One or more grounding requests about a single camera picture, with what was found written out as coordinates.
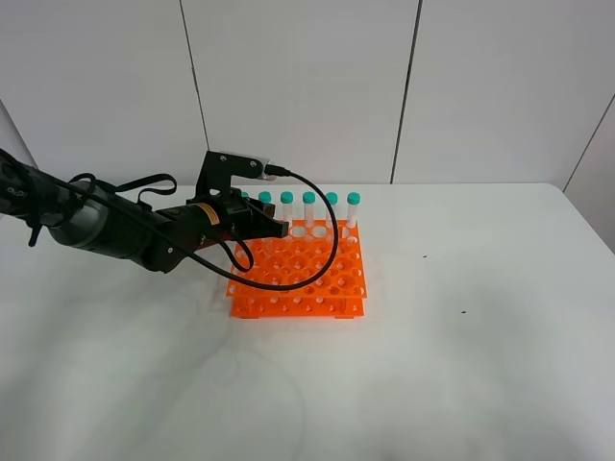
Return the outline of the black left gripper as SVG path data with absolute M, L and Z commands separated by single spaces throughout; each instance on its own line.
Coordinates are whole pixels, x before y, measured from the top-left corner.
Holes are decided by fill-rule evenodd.
M 156 230 L 148 234 L 147 244 L 138 255 L 138 264 L 153 272 L 166 274 L 187 258 L 187 254 L 172 246 L 168 239 L 190 253 L 219 245 L 230 259 L 234 259 L 228 246 L 230 241 L 288 236 L 288 224 L 274 218 L 274 205 L 248 199 L 237 189 L 227 199 L 221 194 L 206 194 L 182 206 L 158 210 L 142 201 L 138 205 L 143 221 Z

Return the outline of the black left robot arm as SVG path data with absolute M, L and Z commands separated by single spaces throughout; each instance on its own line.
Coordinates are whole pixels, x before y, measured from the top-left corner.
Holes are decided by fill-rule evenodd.
M 31 246 L 42 229 L 59 244 L 117 259 L 152 272 L 168 273 L 189 254 L 234 241 L 283 238 L 287 224 L 275 219 L 275 207 L 243 196 L 232 178 L 263 179 L 263 159 L 208 151 L 195 195 L 181 206 L 153 209 L 124 193 L 153 192 L 154 183 L 171 181 L 157 174 L 121 185 L 89 173 L 62 182 L 7 152 L 1 154 L 1 211 L 31 229 Z

